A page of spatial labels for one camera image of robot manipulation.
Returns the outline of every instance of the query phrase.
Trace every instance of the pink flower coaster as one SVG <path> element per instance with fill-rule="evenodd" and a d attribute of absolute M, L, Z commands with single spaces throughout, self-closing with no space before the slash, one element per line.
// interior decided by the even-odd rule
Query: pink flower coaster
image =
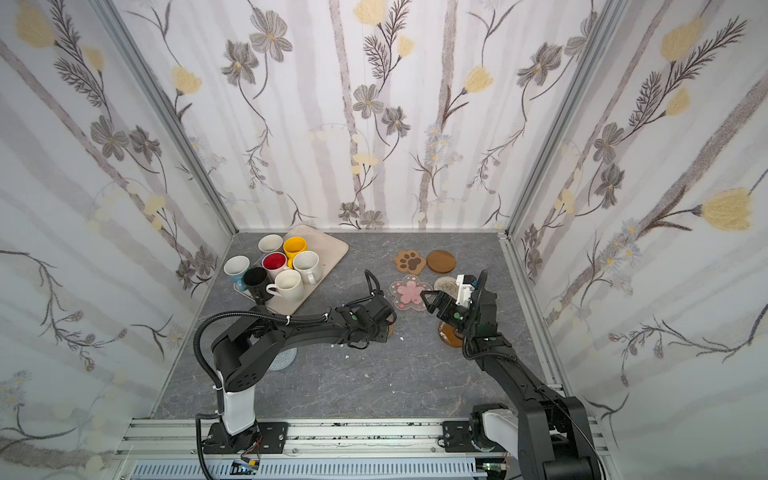
<path fill-rule="evenodd" d="M 402 281 L 389 286 L 389 292 L 395 297 L 395 308 L 398 310 L 413 309 L 417 312 L 426 310 L 421 293 L 431 290 L 432 285 L 420 282 L 416 275 L 406 275 Z"/>

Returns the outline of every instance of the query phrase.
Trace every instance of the paw print coaster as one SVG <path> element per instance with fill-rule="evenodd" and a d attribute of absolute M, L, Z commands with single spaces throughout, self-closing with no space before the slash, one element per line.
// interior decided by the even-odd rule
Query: paw print coaster
<path fill-rule="evenodd" d="M 395 257 L 397 270 L 403 273 L 419 275 L 427 264 L 427 259 L 419 255 L 416 250 L 400 250 Z"/>
<path fill-rule="evenodd" d="M 394 305 L 398 310 L 426 310 L 422 300 L 422 292 L 431 290 L 432 285 L 419 281 L 416 275 L 406 275 L 402 281 L 394 282 L 389 286 L 389 292 L 395 297 Z"/>

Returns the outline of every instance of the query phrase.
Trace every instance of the wall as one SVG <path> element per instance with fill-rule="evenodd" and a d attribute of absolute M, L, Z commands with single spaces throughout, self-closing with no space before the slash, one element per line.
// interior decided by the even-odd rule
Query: wall
<path fill-rule="evenodd" d="M 765 475 L 766 41 L 765 2 L 630 2 L 514 232 L 626 480 Z"/>
<path fill-rule="evenodd" d="M 0 57 L 0 477 L 101 478 L 229 235 L 87 2 L 3 2 Z"/>
<path fill-rule="evenodd" d="M 470 229 L 508 222 L 603 2 L 115 3 L 239 227 Z"/>

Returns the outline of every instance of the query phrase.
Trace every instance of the black mug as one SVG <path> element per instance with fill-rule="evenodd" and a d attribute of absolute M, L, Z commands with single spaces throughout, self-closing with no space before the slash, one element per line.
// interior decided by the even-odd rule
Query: black mug
<path fill-rule="evenodd" d="M 267 300 L 274 295 L 266 291 L 266 286 L 270 284 L 270 276 L 267 275 L 266 270 L 260 266 L 249 268 L 243 274 L 243 283 L 250 292 L 253 299 L 257 304 L 263 305 Z"/>

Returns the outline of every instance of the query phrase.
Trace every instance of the mug handle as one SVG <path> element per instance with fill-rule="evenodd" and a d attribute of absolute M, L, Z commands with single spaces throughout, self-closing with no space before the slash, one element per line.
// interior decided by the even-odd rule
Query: mug handle
<path fill-rule="evenodd" d="M 277 285 L 275 283 L 270 283 L 269 285 L 267 285 L 266 286 L 266 291 L 269 292 L 269 293 L 272 293 L 273 295 L 283 296 L 282 293 L 277 291 Z"/>

